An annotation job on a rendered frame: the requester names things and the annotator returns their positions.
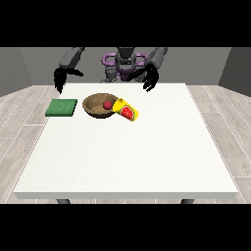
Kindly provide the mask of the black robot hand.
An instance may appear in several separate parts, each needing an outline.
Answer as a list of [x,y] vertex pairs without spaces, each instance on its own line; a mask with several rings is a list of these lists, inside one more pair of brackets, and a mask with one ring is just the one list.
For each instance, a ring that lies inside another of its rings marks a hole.
[[83,73],[79,70],[69,68],[58,68],[54,71],[54,85],[59,93],[62,93],[63,86],[67,81],[68,75],[83,76]]
[[148,64],[144,68],[141,68],[141,69],[134,71],[133,73],[131,73],[127,77],[126,80],[131,81],[132,79],[135,79],[138,76],[141,76],[143,74],[146,74],[146,76],[142,80],[143,88],[147,92],[149,92],[150,90],[152,90],[156,86],[156,84],[159,80],[158,70],[156,69],[156,67],[153,64]]

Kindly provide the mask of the green square pad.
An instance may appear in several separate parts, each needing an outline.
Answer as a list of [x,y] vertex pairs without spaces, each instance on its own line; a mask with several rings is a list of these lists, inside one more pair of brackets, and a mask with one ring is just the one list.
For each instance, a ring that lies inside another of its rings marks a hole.
[[76,99],[53,99],[46,112],[46,117],[71,117],[74,114]]

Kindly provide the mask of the yellow cup with melon print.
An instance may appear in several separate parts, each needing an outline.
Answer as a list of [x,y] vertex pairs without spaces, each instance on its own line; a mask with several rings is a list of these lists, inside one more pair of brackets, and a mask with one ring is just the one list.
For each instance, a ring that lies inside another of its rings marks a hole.
[[113,111],[131,122],[134,122],[138,117],[138,111],[122,98],[114,103]]

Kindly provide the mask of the brown wooden bowl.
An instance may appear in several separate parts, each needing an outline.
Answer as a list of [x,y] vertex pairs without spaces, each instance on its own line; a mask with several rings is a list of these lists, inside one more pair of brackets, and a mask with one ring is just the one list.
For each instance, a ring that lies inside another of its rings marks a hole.
[[113,109],[106,110],[103,107],[105,101],[110,101],[114,104],[118,97],[110,93],[95,93],[87,96],[82,101],[83,110],[95,119],[106,119],[115,114]]

